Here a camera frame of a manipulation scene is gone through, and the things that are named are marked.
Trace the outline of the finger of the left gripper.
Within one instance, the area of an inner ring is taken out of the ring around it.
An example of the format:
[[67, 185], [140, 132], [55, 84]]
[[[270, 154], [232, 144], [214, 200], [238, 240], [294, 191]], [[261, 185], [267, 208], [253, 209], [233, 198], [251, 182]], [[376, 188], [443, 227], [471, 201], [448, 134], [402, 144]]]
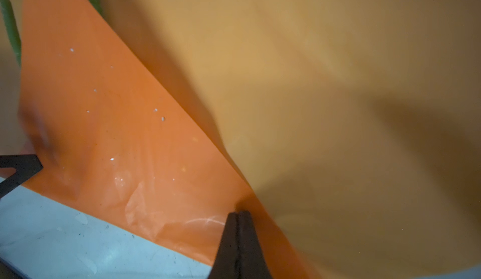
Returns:
[[43, 165], [35, 154], [3, 155], [1, 169], [11, 168], [15, 172], [1, 182], [1, 198], [37, 175]]

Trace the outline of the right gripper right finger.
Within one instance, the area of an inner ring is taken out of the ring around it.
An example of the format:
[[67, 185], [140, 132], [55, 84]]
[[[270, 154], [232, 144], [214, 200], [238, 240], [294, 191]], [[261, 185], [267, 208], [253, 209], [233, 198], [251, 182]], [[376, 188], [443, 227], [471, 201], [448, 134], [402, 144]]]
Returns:
[[238, 278], [272, 279], [264, 259], [253, 218], [249, 211], [241, 211], [237, 218]]

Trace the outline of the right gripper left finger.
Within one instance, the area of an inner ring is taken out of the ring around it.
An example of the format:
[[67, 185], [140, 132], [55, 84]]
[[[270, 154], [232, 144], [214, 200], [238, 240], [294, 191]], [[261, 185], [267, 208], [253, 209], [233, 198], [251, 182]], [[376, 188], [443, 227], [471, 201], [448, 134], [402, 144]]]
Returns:
[[238, 214], [229, 213], [208, 279], [239, 278]]

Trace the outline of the cream fake rose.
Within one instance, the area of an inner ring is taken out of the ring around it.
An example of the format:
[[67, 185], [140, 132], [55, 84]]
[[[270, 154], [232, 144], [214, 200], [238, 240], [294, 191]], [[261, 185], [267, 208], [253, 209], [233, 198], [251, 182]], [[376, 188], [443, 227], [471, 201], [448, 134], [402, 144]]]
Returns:
[[21, 38], [10, 0], [1, 0], [1, 13], [8, 40], [10, 41], [17, 64], [21, 67]]

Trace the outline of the orange wrapping paper sheet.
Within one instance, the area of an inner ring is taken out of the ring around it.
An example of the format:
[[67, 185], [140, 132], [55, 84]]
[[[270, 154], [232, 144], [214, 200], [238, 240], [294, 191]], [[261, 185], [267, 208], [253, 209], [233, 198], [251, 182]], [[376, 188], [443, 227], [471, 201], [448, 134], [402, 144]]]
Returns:
[[480, 265], [480, 0], [10, 0], [25, 186], [211, 265], [248, 210], [277, 278]]

